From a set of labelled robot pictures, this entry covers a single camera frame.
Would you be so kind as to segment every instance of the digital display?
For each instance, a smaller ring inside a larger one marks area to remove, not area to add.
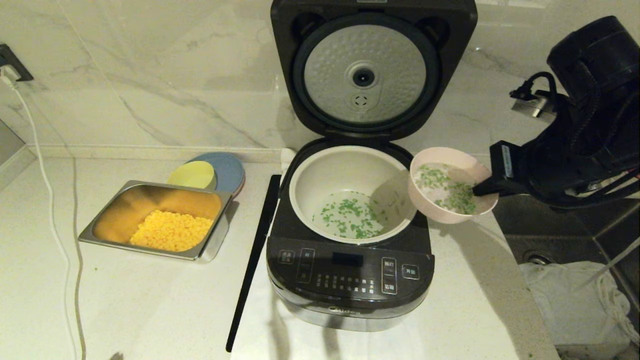
[[[343,252],[334,252],[331,258],[331,264],[352,266],[361,268],[364,263],[364,257],[358,254],[345,254]]]

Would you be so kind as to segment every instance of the rice cooker control panel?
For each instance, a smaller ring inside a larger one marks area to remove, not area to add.
[[[328,296],[395,299],[428,286],[433,276],[431,254],[288,238],[272,238],[267,251],[281,281]]]

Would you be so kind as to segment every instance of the blue plate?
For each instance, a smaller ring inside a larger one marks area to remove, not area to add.
[[[244,168],[242,163],[228,152],[209,152],[187,162],[192,161],[206,161],[213,166],[218,182],[216,190],[219,192],[235,193],[243,183]]]

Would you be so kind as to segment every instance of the rice cooker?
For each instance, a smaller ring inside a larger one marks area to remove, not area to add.
[[[418,130],[476,26],[473,0],[275,0],[271,21],[293,109],[322,135],[283,178],[267,238],[288,310],[380,331],[425,298],[435,258],[407,194]]]

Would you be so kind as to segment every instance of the inner lid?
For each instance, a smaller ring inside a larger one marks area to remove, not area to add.
[[[304,41],[294,84],[319,120],[348,131],[378,131],[426,107],[439,76],[436,65],[431,42],[415,27],[383,14],[353,15]]]

